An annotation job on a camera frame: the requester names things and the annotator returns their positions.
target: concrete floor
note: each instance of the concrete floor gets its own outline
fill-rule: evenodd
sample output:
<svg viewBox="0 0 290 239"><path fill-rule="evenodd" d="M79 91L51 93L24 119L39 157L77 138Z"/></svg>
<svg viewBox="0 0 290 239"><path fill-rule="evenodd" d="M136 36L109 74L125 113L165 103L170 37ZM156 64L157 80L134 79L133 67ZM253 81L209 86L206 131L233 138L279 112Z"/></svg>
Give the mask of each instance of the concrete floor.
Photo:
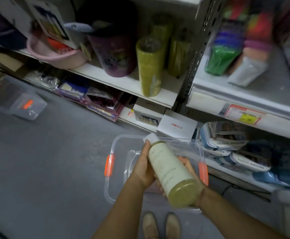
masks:
<svg viewBox="0 0 290 239"><path fill-rule="evenodd" d="M0 113L0 231L9 239L89 239L110 210L104 198L104 167L113 139L146 135L47 91L48 102L35 121ZM220 193L226 182L210 177ZM279 208L235 189L225 197L239 208L278 229ZM151 210L164 235L167 208ZM182 238L222 238L203 215L176 212Z"/></svg>

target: white plastic bottle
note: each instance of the white plastic bottle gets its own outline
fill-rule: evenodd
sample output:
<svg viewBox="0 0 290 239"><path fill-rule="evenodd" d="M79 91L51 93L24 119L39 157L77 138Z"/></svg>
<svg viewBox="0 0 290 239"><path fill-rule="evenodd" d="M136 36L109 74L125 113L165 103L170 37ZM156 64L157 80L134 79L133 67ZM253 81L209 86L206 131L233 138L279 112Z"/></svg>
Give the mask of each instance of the white plastic bottle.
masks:
<svg viewBox="0 0 290 239"><path fill-rule="evenodd" d="M144 141L146 140L150 142L148 159L169 203L177 208L193 204L198 196L198 185L195 178L156 134L149 134L144 138Z"/></svg>

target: beige shoe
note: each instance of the beige shoe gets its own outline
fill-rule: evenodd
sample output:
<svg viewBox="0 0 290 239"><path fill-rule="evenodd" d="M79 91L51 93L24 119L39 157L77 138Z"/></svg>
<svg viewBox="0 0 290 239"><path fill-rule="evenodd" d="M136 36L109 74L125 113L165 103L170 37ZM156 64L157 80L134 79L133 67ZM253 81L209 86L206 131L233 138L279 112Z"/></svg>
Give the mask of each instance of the beige shoe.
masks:
<svg viewBox="0 0 290 239"><path fill-rule="evenodd" d="M156 220L151 212L147 212L143 217L143 234L145 239L158 238Z"/></svg>
<svg viewBox="0 0 290 239"><path fill-rule="evenodd" d="M167 215L166 239L180 239L180 224L174 213L169 213Z"/></svg>

